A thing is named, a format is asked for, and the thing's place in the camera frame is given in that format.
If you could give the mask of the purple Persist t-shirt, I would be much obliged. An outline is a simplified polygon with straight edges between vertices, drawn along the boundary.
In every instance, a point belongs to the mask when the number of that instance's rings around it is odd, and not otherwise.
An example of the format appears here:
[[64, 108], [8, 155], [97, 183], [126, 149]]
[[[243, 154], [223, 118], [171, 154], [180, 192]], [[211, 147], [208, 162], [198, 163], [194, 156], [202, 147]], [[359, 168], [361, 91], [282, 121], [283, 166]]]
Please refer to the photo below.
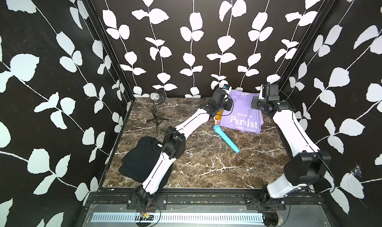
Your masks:
[[253, 98], [259, 97], [259, 94], [232, 90], [230, 97], [233, 101], [233, 110], [224, 110], [220, 126], [259, 134], [264, 123], [262, 113], [260, 110], [251, 108]]

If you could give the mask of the yellow t-shirt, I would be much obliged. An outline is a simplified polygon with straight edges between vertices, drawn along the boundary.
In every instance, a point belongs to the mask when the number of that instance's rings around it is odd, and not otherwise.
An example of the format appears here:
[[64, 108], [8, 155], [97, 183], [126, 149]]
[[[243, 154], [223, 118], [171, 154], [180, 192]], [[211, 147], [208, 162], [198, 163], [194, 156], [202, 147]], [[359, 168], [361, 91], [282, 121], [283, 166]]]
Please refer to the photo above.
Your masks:
[[222, 110], [220, 110], [220, 111], [217, 113], [216, 118], [215, 118], [217, 121], [219, 121], [219, 122], [221, 121], [223, 112], [224, 112], [224, 110], [222, 109]]

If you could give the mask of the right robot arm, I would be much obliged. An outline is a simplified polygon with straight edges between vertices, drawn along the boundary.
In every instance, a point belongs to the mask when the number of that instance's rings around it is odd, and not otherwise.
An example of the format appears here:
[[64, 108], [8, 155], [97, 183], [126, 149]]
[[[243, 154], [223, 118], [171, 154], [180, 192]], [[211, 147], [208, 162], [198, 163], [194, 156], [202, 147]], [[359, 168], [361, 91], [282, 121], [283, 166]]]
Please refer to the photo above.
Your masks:
[[273, 119], [291, 159], [284, 173], [266, 186], [269, 199], [281, 199], [291, 192], [313, 185], [330, 173], [331, 156], [309, 138], [297, 120], [293, 106], [281, 100], [277, 84], [264, 83], [258, 97], [253, 98], [252, 109], [260, 110]]

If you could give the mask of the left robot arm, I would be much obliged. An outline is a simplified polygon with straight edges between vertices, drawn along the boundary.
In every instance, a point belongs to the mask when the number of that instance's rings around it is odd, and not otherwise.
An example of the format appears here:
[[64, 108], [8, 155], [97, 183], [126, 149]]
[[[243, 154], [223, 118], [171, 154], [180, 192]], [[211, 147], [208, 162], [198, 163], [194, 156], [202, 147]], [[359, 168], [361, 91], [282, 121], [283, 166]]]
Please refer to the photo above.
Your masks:
[[145, 181], [135, 188], [136, 197], [142, 206], [147, 208], [152, 205], [163, 177], [176, 159], [185, 152], [186, 140], [190, 134], [216, 116], [219, 111], [232, 108], [233, 101], [229, 96], [231, 90], [232, 87], [228, 84], [217, 88], [212, 98], [202, 104], [194, 115], [176, 127], [167, 128], [163, 142], [159, 144], [161, 152], [157, 163]]

